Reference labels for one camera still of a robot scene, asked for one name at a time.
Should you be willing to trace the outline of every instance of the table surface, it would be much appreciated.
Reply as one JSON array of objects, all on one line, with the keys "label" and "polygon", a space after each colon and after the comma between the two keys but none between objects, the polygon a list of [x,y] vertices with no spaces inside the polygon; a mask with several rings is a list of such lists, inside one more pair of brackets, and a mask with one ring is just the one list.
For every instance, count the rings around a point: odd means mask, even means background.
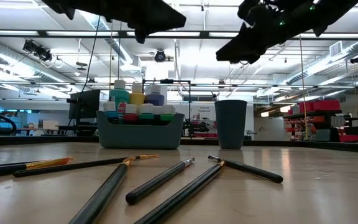
[{"label": "table surface", "polygon": [[[137,154],[159,159],[135,161],[98,223],[134,223],[215,165],[209,154],[245,162],[284,178],[275,184],[225,167],[221,174],[166,223],[358,223],[358,153],[300,147],[180,146],[178,150],[103,149],[97,143],[63,142],[0,146],[0,164],[74,156],[93,161]],[[137,205],[125,195],[147,180],[195,157],[187,167]],[[116,165],[32,177],[0,177],[0,223],[68,223]]]}]

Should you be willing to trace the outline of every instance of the paint bottle cap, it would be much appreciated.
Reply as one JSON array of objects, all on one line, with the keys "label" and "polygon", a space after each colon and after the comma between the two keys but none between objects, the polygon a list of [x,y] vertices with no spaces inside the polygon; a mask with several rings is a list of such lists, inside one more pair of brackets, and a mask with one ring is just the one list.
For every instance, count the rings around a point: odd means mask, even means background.
[{"label": "paint bottle cap", "polygon": [[161,93],[161,87],[159,85],[152,84],[152,86],[150,87],[150,92],[160,94]]},{"label": "paint bottle cap", "polygon": [[136,105],[125,105],[125,114],[136,114]]},{"label": "paint bottle cap", "polygon": [[124,80],[114,81],[114,89],[115,90],[125,90],[125,81]]},{"label": "paint bottle cap", "polygon": [[175,114],[175,108],[172,105],[163,105],[162,114]]},{"label": "paint bottle cap", "polygon": [[115,111],[116,110],[116,103],[112,101],[108,101],[103,103],[103,111]]},{"label": "paint bottle cap", "polygon": [[132,92],[133,93],[142,93],[142,84],[141,83],[133,83],[132,84]]},{"label": "paint bottle cap", "polygon": [[153,113],[156,115],[161,115],[162,114],[162,106],[154,106]]},{"label": "paint bottle cap", "polygon": [[140,106],[140,113],[141,114],[153,114],[154,106],[151,103],[144,103]]}]

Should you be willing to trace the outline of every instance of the yellow bottle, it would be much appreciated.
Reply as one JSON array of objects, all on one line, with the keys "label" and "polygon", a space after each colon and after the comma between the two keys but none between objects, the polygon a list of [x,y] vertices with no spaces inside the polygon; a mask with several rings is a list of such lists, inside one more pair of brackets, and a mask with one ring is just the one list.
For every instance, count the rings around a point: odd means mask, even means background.
[{"label": "yellow bottle", "polygon": [[144,104],[146,96],[142,93],[142,84],[133,83],[132,84],[132,93],[129,95],[129,103],[136,105],[138,108]]}]

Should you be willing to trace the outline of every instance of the black monitor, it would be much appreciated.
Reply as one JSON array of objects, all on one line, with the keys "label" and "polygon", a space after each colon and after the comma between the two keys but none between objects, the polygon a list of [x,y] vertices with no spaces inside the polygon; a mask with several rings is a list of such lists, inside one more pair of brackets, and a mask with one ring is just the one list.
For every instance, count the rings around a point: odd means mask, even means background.
[{"label": "black monitor", "polygon": [[99,110],[100,90],[90,90],[70,95],[70,119],[95,118]]}]

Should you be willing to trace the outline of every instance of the black paintbrush handle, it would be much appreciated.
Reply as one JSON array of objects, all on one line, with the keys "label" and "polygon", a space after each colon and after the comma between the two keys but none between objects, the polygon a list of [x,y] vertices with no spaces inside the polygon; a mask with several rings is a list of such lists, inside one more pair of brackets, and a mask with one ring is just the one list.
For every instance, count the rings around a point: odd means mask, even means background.
[{"label": "black paintbrush handle", "polygon": [[219,164],[209,168],[206,172],[186,185],[186,187],[182,188],[176,194],[135,222],[135,224],[156,224],[164,222],[169,216],[174,214],[180,207],[186,204],[186,202],[196,195],[203,187],[210,183],[219,174],[221,169],[222,167]]},{"label": "black paintbrush handle", "polygon": [[116,193],[128,171],[128,166],[120,164],[114,172],[107,178],[102,186],[92,195],[88,202],[74,216],[69,224],[90,224],[96,223],[100,214]]},{"label": "black paintbrush handle", "polygon": [[275,183],[281,183],[283,182],[283,177],[277,174],[274,174],[272,172],[266,171],[266,170],[262,170],[262,169],[258,169],[256,167],[252,167],[252,166],[248,166],[246,164],[243,164],[241,162],[236,162],[236,161],[232,161],[229,159],[224,159],[225,166],[231,167],[233,169],[237,169],[237,170],[241,170],[250,174],[254,174],[257,175],[259,177],[263,177],[266,178],[268,180],[271,180]]},{"label": "black paintbrush handle", "polygon": [[28,163],[31,163],[31,162],[39,162],[39,161],[30,161],[30,162],[14,162],[14,163],[10,163],[10,164],[0,164],[0,167],[1,167],[1,166],[10,166],[10,165],[19,165],[19,164],[28,164]]},{"label": "black paintbrush handle", "polygon": [[27,166],[25,164],[0,166],[0,176],[13,174],[19,170],[25,170]]},{"label": "black paintbrush handle", "polygon": [[151,192],[153,192],[157,187],[160,187],[163,183],[180,173],[182,170],[186,168],[186,164],[184,162],[179,162],[173,167],[167,169],[162,172],[160,175],[154,177],[153,179],[147,181],[140,187],[135,190],[129,192],[125,199],[129,205],[134,205],[144,197],[148,196]]},{"label": "black paintbrush handle", "polygon": [[101,161],[91,161],[91,162],[81,162],[76,164],[68,164],[68,165],[60,165],[60,166],[54,166],[54,167],[47,167],[47,168],[41,168],[41,169],[32,169],[32,170],[20,170],[13,174],[15,177],[27,177],[30,175],[38,175],[38,174],[48,174],[51,172],[60,172],[65,170],[73,170],[73,169],[81,169],[81,168],[87,168],[87,167],[94,167],[94,166],[103,166],[108,164],[117,164],[123,162],[123,158],[115,158],[115,159],[105,159]]}]

